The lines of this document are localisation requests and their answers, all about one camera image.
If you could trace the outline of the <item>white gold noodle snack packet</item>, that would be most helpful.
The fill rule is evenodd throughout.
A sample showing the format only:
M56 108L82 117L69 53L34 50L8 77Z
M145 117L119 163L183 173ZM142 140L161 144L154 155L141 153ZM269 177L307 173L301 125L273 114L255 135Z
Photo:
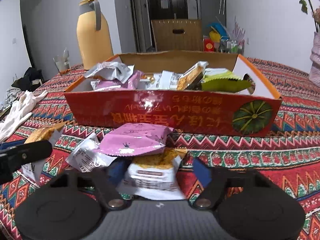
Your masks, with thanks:
M186 149L166 148L161 154L134 157L118 192L149 200L184 200L176 173L186 153Z

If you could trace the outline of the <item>pink snack packet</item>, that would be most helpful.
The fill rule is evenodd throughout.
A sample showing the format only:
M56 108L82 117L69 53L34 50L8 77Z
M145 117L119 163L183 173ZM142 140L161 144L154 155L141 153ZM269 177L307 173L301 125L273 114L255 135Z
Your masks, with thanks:
M140 78L144 75L140 70L135 70L131 77L125 82L121 83L119 80L113 81L103 81L103 80L94 80L91 81L90 84L93 90L96 91L105 91L105 90L135 90L137 89Z
M172 127L147 123L124 124L107 133L94 152L113 157L160 154L173 130Z

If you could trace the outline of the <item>green snack packet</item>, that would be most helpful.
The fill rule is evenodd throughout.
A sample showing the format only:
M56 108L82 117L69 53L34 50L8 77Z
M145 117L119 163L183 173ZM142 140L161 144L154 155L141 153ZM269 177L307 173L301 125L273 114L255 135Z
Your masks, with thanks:
M209 92L238 93L252 87L252 83L226 68L206 68L201 90Z
M40 181L40 175L46 159L51 156L53 148L62 135L66 122L50 126L42 126L33 131L25 144L30 150L25 156L26 163L22 165L22 172L35 182Z

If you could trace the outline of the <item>white cotton gloves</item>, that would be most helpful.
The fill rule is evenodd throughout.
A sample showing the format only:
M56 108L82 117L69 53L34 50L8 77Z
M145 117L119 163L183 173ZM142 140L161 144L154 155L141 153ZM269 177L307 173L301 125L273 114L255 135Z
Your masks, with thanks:
M38 96L35 96L33 92L25 91L19 100L13 102L9 114L1 122L1 143L6 141L21 124L32 116L31 111L47 94L46 90Z

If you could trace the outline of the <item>white crumpled snack packet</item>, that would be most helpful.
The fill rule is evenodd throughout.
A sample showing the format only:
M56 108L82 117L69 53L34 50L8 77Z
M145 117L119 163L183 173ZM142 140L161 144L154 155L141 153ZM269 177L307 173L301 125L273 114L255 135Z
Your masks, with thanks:
M66 158L66 162L80 172L91 172L97 167L108 167L116 157L95 152L99 148L99 140L95 133L83 140Z

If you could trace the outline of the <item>colourful patterned tablecloth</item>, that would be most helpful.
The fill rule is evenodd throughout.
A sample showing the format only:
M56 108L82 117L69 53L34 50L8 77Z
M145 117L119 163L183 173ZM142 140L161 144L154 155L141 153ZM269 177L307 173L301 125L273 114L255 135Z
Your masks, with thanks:
M167 145L188 150L177 173L178 183L191 201L202 192L202 185L192 172L195 157L209 166L256 168L303 207L306 219L299 239L319 239L319 87L307 73L295 68L259 59L251 62L283 98L270 133L263 138L173 133ZM42 126L65 123L63 134L44 164L41 184L68 167L66 158L91 133L99 138L108 133L106 128L80 126L63 96L63 91L83 73L79 64L39 87L35 94L46 91L46 98L10 137L12 142L23 140Z

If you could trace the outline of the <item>black folding chair with clothes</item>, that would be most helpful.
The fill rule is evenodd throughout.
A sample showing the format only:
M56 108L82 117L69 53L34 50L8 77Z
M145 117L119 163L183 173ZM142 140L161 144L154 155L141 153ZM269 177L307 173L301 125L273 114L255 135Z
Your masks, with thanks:
M15 80L12 83L12 87L19 88L21 91L33 92L39 88L44 83L42 70L37 70L36 68L29 67L24 76Z

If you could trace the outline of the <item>glass cup with drink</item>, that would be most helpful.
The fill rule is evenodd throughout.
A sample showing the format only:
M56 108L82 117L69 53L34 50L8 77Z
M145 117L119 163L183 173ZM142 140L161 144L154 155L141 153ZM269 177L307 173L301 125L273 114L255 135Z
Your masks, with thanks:
M64 75L70 71L69 51L67 48L64 49L61 56L57 55L53 57L53 61L60 75Z

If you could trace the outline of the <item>red cardboard snack box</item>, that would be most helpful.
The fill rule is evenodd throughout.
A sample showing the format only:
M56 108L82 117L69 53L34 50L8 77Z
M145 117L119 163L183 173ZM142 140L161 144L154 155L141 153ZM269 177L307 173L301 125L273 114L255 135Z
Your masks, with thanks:
M119 127L125 123L150 123L186 133L263 137L277 116L282 98L270 81L240 54L204 51L127 53L112 61L133 65L144 73L163 70L183 73L199 61L211 68L227 68L248 76L253 93L200 90L109 90L96 92L84 77L76 80L64 96L78 124Z

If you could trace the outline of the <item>gold chip snack packet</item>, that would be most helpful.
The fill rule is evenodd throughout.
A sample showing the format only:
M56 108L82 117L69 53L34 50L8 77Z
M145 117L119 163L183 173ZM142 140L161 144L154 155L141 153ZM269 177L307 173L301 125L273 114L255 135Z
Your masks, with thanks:
M177 90L192 90L203 78L206 67L209 65L207 61L199 61L189 68L179 78Z

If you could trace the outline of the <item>yellow thermos jug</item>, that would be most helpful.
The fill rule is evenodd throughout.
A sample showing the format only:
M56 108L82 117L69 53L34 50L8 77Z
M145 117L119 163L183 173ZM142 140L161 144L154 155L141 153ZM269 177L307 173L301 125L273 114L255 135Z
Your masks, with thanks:
M81 1L79 10L76 35L84 69L90 70L114 55L110 31L98 0Z

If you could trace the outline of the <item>white and gold snack packet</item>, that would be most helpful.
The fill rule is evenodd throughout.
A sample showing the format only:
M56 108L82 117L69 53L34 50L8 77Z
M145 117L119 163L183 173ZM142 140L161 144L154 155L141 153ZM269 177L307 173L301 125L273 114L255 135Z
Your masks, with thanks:
M176 90L182 73L163 70L161 73L146 73L138 83L140 90Z

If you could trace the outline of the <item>pink vase with dried flowers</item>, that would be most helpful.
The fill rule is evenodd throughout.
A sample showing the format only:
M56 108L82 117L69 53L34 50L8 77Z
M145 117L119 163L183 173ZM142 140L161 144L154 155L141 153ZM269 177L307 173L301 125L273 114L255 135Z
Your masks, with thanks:
M313 46L311 49L310 60L312 61L312 66L309 73L309 80L319 87L320 81L320 58L319 58L319 8L313 9L311 0L300 0L301 11L308 14L308 9L311 10L311 15L315 24L315 32L313 38Z

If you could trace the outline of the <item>grey refrigerator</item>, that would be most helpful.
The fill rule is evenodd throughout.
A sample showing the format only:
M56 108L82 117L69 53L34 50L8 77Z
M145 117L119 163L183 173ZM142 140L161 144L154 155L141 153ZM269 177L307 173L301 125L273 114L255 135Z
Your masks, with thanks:
M226 25L225 0L197 0L197 13L203 31L214 22Z

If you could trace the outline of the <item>dark entrance door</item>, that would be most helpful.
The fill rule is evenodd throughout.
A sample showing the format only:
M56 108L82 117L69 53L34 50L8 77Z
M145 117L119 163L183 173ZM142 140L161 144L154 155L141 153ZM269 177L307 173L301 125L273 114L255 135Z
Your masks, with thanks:
M148 0L150 20L188 19L187 0Z

